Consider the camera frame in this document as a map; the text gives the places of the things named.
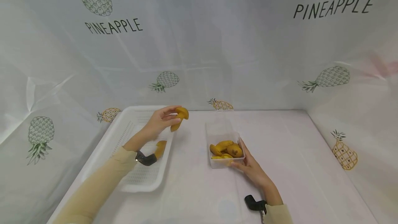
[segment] pineapple text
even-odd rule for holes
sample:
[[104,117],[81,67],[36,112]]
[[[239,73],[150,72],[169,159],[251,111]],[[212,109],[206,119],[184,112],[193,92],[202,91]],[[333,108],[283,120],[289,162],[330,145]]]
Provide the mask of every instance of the pineapple text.
[[115,34],[129,31],[142,31],[141,25],[137,22],[138,19],[133,19],[132,23],[126,20],[115,20],[113,22],[85,22],[87,28],[92,34]]
[[374,0],[333,0],[332,2],[325,1],[323,3],[314,3],[312,6],[307,4],[306,7],[304,7],[303,4],[298,4],[293,18],[301,17],[301,14],[303,14],[303,19],[306,17],[308,19],[311,19],[311,17],[316,19],[317,17],[322,18],[328,15],[334,15],[336,12],[344,13],[344,11],[351,11],[351,13],[368,13],[370,7],[373,5],[372,1]]

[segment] person's left hand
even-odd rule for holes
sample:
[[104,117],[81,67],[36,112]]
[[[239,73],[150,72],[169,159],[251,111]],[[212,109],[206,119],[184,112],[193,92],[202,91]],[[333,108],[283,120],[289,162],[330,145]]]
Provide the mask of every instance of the person's left hand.
[[147,124],[139,131],[147,141],[154,140],[167,127],[178,124],[181,119],[176,119],[176,108],[181,106],[166,106],[155,111]]

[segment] white tablecloth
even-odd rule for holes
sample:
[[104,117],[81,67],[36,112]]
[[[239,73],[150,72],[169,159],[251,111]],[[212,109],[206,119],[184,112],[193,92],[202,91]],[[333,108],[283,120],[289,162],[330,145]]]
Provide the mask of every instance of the white tablecloth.
[[[113,192],[95,224],[261,223],[246,195],[260,193],[232,168],[211,169],[204,122],[190,112],[176,133],[162,185],[151,193]],[[231,119],[277,185],[295,224],[377,224],[304,111],[235,111]],[[77,176],[49,220],[81,184]]]

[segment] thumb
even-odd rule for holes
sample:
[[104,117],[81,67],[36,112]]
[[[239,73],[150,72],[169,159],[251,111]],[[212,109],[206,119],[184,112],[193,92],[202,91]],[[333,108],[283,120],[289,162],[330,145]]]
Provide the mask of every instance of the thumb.
[[175,124],[179,124],[179,123],[181,123],[181,119],[175,118],[175,119],[167,120],[164,124],[166,125],[166,127],[170,127],[171,125],[175,125]]
[[239,169],[240,171],[243,171],[245,174],[246,174],[246,173],[249,171],[249,169],[250,169],[250,167],[244,166],[243,164],[236,163],[236,162],[232,162],[232,163],[231,163],[231,166],[234,167],[234,168],[236,168],[236,169]]

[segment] white plastic basket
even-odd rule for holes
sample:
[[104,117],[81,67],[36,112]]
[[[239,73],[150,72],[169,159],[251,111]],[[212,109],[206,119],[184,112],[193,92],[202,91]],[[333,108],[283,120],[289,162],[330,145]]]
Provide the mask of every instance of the white plastic basket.
[[[118,114],[105,132],[97,148],[94,150],[93,159],[87,161],[88,167],[82,176],[82,180],[89,177],[96,169],[102,166],[122,145],[136,134],[152,116],[153,112],[165,106],[130,106]],[[151,192],[162,183],[167,159],[174,132],[170,128],[160,133],[156,140],[148,142],[141,151],[145,156],[152,154],[160,140],[167,140],[163,156],[151,166],[137,163],[119,183],[118,189],[122,192]]]

